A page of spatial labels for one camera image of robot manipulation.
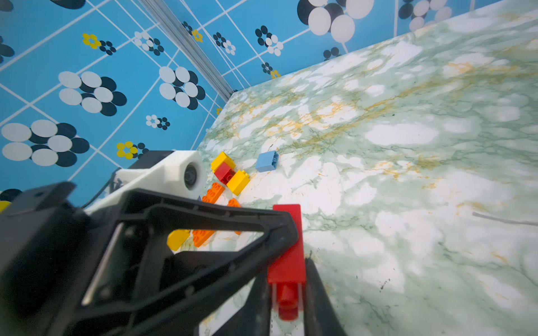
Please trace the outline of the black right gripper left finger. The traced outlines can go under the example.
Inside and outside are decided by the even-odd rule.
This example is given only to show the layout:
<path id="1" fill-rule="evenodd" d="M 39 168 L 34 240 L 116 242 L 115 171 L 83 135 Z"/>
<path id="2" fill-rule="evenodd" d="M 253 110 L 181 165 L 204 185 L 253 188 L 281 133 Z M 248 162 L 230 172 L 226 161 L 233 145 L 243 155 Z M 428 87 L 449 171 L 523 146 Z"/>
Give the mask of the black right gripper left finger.
<path id="1" fill-rule="evenodd" d="M 264 270 L 255 278 L 245 305 L 214 335 L 270 335 L 271 285 L 267 277 L 268 271 Z"/>

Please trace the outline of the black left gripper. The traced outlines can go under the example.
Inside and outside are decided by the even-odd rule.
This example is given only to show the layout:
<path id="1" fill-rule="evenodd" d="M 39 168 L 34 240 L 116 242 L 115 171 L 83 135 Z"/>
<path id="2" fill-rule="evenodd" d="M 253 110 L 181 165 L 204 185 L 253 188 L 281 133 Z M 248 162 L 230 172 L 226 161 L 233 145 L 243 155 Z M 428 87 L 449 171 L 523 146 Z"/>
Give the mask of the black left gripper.
<path id="1" fill-rule="evenodd" d="M 127 335 L 127 306 L 166 285 L 166 232 L 135 219 L 157 197 L 130 192 L 89 215 L 69 202 L 73 190 L 31 189 L 1 214 L 3 335 Z"/>

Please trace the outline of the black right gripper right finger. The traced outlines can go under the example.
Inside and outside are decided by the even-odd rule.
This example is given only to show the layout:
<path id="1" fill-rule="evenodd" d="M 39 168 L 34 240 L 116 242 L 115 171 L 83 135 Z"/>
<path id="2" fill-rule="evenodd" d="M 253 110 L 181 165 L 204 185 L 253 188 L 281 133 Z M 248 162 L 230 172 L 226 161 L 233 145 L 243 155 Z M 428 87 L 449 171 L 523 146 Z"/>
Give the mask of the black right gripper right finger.
<path id="1" fill-rule="evenodd" d="M 346 335 L 312 259 L 305 259 L 305 270 L 306 283 L 303 290 L 305 335 Z"/>

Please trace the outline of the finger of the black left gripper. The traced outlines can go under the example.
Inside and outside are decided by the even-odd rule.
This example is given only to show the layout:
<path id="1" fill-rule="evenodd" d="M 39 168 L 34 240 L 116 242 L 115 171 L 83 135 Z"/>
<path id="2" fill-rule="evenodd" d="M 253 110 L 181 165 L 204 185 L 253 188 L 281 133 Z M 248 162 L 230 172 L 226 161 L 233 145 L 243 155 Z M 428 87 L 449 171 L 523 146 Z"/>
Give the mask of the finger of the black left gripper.
<path id="1" fill-rule="evenodd" d="M 135 219 L 147 219 L 164 230 L 167 239 L 174 230 L 190 230 L 190 237 L 178 251 L 168 248 L 164 289 L 145 302 L 127 306 L 136 315 L 127 335 L 197 335 L 210 323 L 220 321 L 223 326 L 245 305 L 255 278 L 298 241 L 296 225 L 287 213 L 210 204 L 142 189 L 106 197 L 90 212 L 119 205 L 127 193 L 140 191 L 158 200 L 135 214 Z M 197 248 L 193 230 L 215 233 Z"/>

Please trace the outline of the red small lego brick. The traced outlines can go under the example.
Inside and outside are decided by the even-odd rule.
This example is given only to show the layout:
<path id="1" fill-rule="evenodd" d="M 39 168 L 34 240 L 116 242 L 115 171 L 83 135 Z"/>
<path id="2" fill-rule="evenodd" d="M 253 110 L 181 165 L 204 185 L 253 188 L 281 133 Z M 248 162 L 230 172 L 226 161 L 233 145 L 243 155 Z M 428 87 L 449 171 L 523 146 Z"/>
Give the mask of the red small lego brick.
<path id="1" fill-rule="evenodd" d="M 294 321 L 300 308 L 300 290 L 306 283 L 305 256 L 301 206 L 276 204 L 275 211 L 284 211 L 293 218 L 298 231 L 298 242 L 288 249 L 268 269 L 268 283 L 273 289 L 273 309 L 282 321 Z"/>

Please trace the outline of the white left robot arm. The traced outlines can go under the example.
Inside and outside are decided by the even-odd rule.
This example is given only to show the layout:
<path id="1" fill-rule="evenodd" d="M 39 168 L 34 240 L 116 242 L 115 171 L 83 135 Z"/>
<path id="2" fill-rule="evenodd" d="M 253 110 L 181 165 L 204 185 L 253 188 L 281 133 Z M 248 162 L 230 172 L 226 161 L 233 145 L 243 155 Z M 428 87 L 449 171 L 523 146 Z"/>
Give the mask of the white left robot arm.
<path id="1" fill-rule="evenodd" d="M 202 320 L 298 241 L 281 211 L 202 202 L 196 151 L 154 151 L 119 188 L 72 205 L 72 182 L 1 213 L 1 334 L 197 335 Z"/>

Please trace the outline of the yellow lego brick near arm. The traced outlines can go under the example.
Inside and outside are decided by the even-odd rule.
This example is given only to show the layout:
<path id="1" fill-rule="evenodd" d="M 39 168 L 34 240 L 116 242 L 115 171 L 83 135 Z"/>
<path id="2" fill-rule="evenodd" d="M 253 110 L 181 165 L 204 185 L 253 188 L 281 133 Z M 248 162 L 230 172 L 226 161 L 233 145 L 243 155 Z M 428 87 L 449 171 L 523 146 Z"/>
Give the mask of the yellow lego brick near arm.
<path id="1" fill-rule="evenodd" d="M 174 230 L 168 235 L 167 245 L 172 252 L 178 251 L 190 237 L 190 230 Z"/>

